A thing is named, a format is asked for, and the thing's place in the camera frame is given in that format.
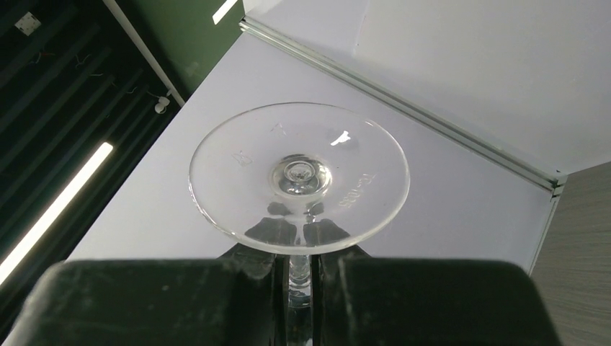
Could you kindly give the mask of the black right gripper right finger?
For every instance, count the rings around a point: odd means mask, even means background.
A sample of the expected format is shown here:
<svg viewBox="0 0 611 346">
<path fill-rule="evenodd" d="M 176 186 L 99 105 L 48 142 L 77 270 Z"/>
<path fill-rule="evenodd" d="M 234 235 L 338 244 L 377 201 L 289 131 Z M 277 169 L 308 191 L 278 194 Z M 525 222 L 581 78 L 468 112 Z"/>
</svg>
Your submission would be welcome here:
<svg viewBox="0 0 611 346">
<path fill-rule="evenodd" d="M 535 284 L 496 260 L 313 258 L 318 345 L 559 345 Z"/>
</svg>

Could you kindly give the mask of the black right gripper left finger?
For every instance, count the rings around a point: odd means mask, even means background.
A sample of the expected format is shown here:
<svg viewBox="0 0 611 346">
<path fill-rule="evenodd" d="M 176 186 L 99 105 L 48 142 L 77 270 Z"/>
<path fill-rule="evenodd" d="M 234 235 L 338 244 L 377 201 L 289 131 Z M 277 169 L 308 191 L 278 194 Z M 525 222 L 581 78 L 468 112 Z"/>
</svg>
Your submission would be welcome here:
<svg viewBox="0 0 611 346">
<path fill-rule="evenodd" d="M 283 259 L 72 260 L 50 267 L 6 345 L 273 345 Z"/>
</svg>

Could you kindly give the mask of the clear wine glass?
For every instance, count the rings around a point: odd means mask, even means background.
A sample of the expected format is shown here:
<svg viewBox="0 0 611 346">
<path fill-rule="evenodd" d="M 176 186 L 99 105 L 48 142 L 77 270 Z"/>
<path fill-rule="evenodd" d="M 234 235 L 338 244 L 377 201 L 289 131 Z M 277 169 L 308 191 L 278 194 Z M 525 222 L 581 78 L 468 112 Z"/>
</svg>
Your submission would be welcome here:
<svg viewBox="0 0 611 346">
<path fill-rule="evenodd" d="M 197 209 L 239 244 L 287 257 L 287 343 L 312 345 L 316 255 L 354 246 L 399 213 L 411 173 L 382 126 L 342 107 L 283 102 L 212 129 L 189 164 Z"/>
</svg>

